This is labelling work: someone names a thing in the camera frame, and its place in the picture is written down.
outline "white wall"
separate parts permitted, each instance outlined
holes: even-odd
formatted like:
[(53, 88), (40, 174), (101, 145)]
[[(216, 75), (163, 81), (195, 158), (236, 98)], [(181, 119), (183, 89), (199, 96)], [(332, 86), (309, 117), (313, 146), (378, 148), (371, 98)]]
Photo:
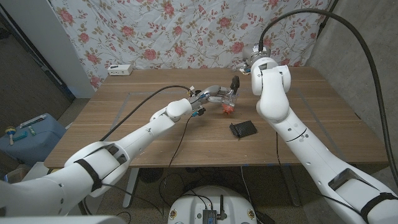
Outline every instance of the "white wall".
[(47, 0), (0, 0), (30, 41), (77, 98), (95, 91), (72, 43)]
[[(398, 2), (339, 0), (333, 12), (352, 23), (369, 46), (379, 73), (392, 150), (398, 162)], [(318, 69), (382, 139), (370, 67), (360, 44), (346, 27), (329, 19), (306, 65)]]

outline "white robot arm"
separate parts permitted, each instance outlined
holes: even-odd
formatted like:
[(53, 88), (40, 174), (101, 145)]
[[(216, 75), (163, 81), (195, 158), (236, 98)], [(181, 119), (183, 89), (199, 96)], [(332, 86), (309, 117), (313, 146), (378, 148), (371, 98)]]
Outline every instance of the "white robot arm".
[(354, 210), (326, 199), (347, 223), (396, 223), (398, 198), (383, 183), (333, 155), (304, 125), (289, 106), (286, 92), (290, 88), (287, 66), (277, 66), (269, 57), (252, 63), (252, 91), (261, 96), (257, 112), (282, 137), (304, 165), (319, 191), (351, 206)]
[(231, 94), (211, 86), (190, 99), (173, 101), (156, 112), (150, 122), (118, 141), (98, 141), (80, 149), (65, 167), (42, 178), (8, 184), (0, 181), (0, 216), (65, 215), (87, 195), (97, 197), (115, 184), (131, 161), (152, 141), (169, 131), (181, 116), (198, 111), (212, 96)]

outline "dark cable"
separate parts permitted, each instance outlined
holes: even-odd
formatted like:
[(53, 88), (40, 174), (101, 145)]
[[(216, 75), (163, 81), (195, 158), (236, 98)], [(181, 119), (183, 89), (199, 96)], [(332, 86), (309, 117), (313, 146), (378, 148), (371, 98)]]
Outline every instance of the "dark cable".
[(136, 106), (125, 118), (123, 118), (123, 120), (121, 120), (117, 125), (115, 125), (115, 127), (113, 127), (108, 133), (106, 133), (105, 136), (102, 137), (101, 140), (99, 140), (99, 141), (104, 141), (110, 134), (112, 134), (112, 133), (114, 132), (114, 130), (116, 130), (116, 129), (117, 129), (121, 124), (123, 124), (123, 122), (125, 122), (134, 112), (136, 112), (136, 110), (137, 110), (138, 108), (140, 108), (140, 106), (142, 106), (146, 101), (148, 101), (149, 99), (151, 99), (153, 96), (155, 96), (156, 94), (158, 94), (160, 91), (165, 90), (165, 89), (167, 89), (167, 88), (176, 88), (176, 87), (178, 87), (178, 88), (184, 88), (184, 89), (188, 90), (190, 93), (192, 93), (191, 90), (190, 90), (188, 87), (181, 86), (181, 85), (166, 86), (166, 87), (163, 87), (163, 88), (157, 90), (156, 92), (154, 92), (153, 94), (151, 94), (151, 96), (148, 96), (146, 99), (144, 99), (144, 101), (142, 101), (140, 104), (138, 104), (138, 106)]
[(194, 195), (196, 195), (205, 204), (205, 209), (207, 210), (207, 204), (205, 203), (205, 201), (201, 197), (199, 197), (199, 195), (197, 195), (192, 189), (191, 189), (191, 191)]
[(90, 209), (88, 209), (87, 202), (86, 202), (86, 198), (87, 198), (87, 197), (85, 197), (85, 198), (83, 199), (84, 208), (85, 208), (85, 210), (87, 211), (87, 214), (88, 214), (88, 215), (93, 215), (93, 214), (91, 213)]
[(129, 222), (128, 222), (127, 224), (130, 224), (130, 223), (131, 223), (131, 214), (130, 214), (129, 212), (126, 212), (126, 211), (119, 212), (116, 216), (118, 216), (118, 215), (120, 215), (120, 214), (123, 214), (123, 213), (126, 213), (126, 214), (129, 215)]
[[(282, 172), (282, 164), (280, 163), (280, 159), (279, 159), (278, 133), (276, 133), (276, 156), (277, 156), (277, 158), (278, 158), (278, 163), (279, 163), (280, 171)], [(324, 198), (327, 198), (327, 199), (329, 199), (329, 200), (332, 200), (332, 201), (334, 201), (334, 202), (337, 202), (337, 203), (339, 203), (339, 204), (341, 204), (341, 205), (344, 205), (344, 206), (346, 206), (347, 208), (351, 209), (352, 211), (356, 212), (358, 215), (361, 215), (361, 212), (357, 211), (357, 209), (351, 207), (350, 205), (347, 205), (346, 203), (340, 202), (339, 200), (334, 199), (334, 198), (331, 198), (331, 197), (329, 197), (329, 196), (326, 196), (326, 195), (323, 195), (323, 194), (320, 194), (320, 193), (313, 192), (312, 190), (309, 190), (309, 189), (306, 189), (305, 187), (300, 186), (298, 183), (296, 183), (296, 181), (294, 181), (294, 180), (292, 180), (292, 181), (293, 181), (293, 183), (294, 183), (297, 187), (300, 187), (301, 189), (304, 189), (304, 190), (306, 190), (306, 191), (308, 191), (308, 192), (311, 192), (311, 193), (313, 193), (313, 194), (322, 196), (322, 197), (324, 197)]]
[(362, 49), (365, 53), (366, 58), (368, 59), (369, 66), (372, 71), (372, 76), (373, 76), (373, 81), (374, 81), (374, 87), (376, 88), (376, 97), (377, 97), (377, 102), (379, 104), (379, 112), (380, 112), (380, 119), (381, 119), (381, 127), (383, 130), (383, 137), (384, 137), (384, 145), (386, 147), (386, 152), (387, 152), (387, 158), (388, 162), (391, 168), (392, 176), (394, 177), (394, 180), (396, 182), (396, 186), (398, 186), (398, 171), (397, 171), (397, 166), (394, 160), (394, 155), (392, 154), (392, 149), (391, 149), (391, 142), (390, 142), (390, 135), (388, 132), (388, 126), (387, 126), (387, 117), (386, 117), (386, 111), (384, 109), (384, 100), (382, 97), (381, 93), (381, 86), (380, 86), (380, 80), (379, 80), (379, 75), (377, 74), (377, 69), (376, 65), (374, 63), (371, 51), (369, 50), (368, 45), (366, 44), (365, 40), (361, 36), (361, 34), (358, 32), (355, 27), (350, 24), (347, 20), (344, 18), (337, 16), (336, 14), (324, 10), (319, 10), (319, 9), (297, 9), (293, 10), (291, 12), (288, 12), (280, 17), (278, 17), (276, 20), (272, 21), (268, 26), (262, 31), (261, 37), (260, 37), (260, 42), (259, 42), (259, 51), (261, 52), (264, 48), (263, 46), (263, 38), (266, 32), (277, 22), (281, 21), (282, 19), (285, 19), (286, 17), (292, 16), (294, 14), (298, 13), (304, 13), (304, 12), (310, 12), (310, 13), (317, 13), (321, 14), (324, 16), (328, 16), (330, 18), (333, 18), (337, 20), (338, 22), (342, 23), (344, 26), (346, 26), (356, 37), (358, 42), (361, 44)]
[(185, 129), (184, 129), (184, 132), (182, 133), (182, 137), (181, 137), (180, 144), (178, 144), (177, 150), (175, 151), (175, 153), (174, 153), (172, 159), (170, 160), (169, 167), (172, 165), (172, 162), (173, 162), (173, 160), (174, 160), (174, 157), (175, 157), (175, 155), (177, 154), (178, 149), (179, 149), (180, 146), (181, 146), (181, 142), (182, 142), (182, 140), (184, 139), (185, 131), (187, 130), (188, 122), (189, 122), (189, 120), (190, 120), (191, 118), (192, 118), (192, 116), (188, 118), (188, 121), (187, 121), (187, 123), (185, 124)]
[(167, 177), (169, 177), (169, 176), (171, 176), (171, 175), (177, 175), (177, 176), (179, 176), (180, 179), (181, 179), (181, 181), (182, 181), (182, 184), (185, 186), (184, 179), (183, 179), (182, 176), (181, 176), (180, 174), (178, 174), (178, 173), (171, 173), (171, 174), (168, 174), (168, 175), (166, 175), (166, 176), (160, 181), (159, 186), (158, 186), (159, 195), (160, 195), (161, 199), (163, 200), (163, 202), (166, 203), (166, 205), (168, 205), (169, 207), (171, 207), (171, 205), (170, 205), (168, 202), (166, 202), (166, 200), (164, 199), (164, 197), (163, 197), (163, 195), (162, 195), (162, 192), (160, 191), (160, 186), (162, 186), (162, 182), (163, 182), (163, 181), (166, 182)]
[(103, 186), (108, 186), (108, 187), (113, 187), (113, 188), (115, 188), (115, 189), (118, 189), (118, 190), (124, 192), (125, 194), (130, 195), (130, 196), (133, 197), (133, 198), (138, 198), (138, 199), (140, 199), (140, 200), (142, 200), (142, 201), (144, 201), (144, 202), (147, 202), (148, 204), (151, 204), (151, 205), (152, 205), (154, 208), (156, 208), (156, 210), (163, 216), (163, 213), (160, 211), (160, 208), (158, 208), (158, 207), (157, 207), (155, 204), (153, 204), (152, 202), (150, 202), (150, 201), (148, 201), (148, 200), (146, 200), (146, 199), (144, 199), (144, 198), (142, 198), (142, 197), (140, 197), (140, 196), (133, 195), (132, 193), (130, 193), (130, 192), (128, 192), (127, 190), (124, 190), (124, 189), (122, 189), (122, 188), (120, 188), (120, 187), (118, 187), (118, 186), (111, 185), (111, 184), (102, 184), (102, 185), (103, 185)]
[(197, 194), (183, 194), (183, 195), (181, 195), (181, 197), (184, 197), (184, 196), (196, 196), (196, 197), (199, 197), (199, 198), (200, 198), (200, 197), (204, 197), (205, 199), (209, 200), (211, 209), (213, 209), (213, 202), (211, 202), (211, 200), (210, 200), (208, 197), (206, 197), (206, 196), (197, 195)]
[(86, 211), (86, 208), (85, 208), (85, 206), (83, 204), (83, 201), (80, 201), (78, 206), (79, 206), (79, 209), (80, 209), (80, 213), (82, 215), (87, 215), (87, 211)]

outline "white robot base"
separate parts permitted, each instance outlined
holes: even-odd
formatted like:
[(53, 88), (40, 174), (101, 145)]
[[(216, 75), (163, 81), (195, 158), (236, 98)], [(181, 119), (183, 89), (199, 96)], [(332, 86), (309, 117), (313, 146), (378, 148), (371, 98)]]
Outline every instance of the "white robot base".
[(253, 206), (242, 195), (226, 187), (207, 185), (190, 190), (177, 199), (170, 209), (167, 223), (252, 224), (257, 223), (257, 220)]

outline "black device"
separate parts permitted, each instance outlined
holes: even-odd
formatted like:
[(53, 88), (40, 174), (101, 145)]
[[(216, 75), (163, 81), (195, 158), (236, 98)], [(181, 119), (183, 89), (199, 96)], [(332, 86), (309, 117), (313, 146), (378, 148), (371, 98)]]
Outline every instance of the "black device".
[(232, 133), (239, 138), (257, 133), (257, 129), (251, 121), (245, 121), (239, 124), (231, 123), (229, 128)]

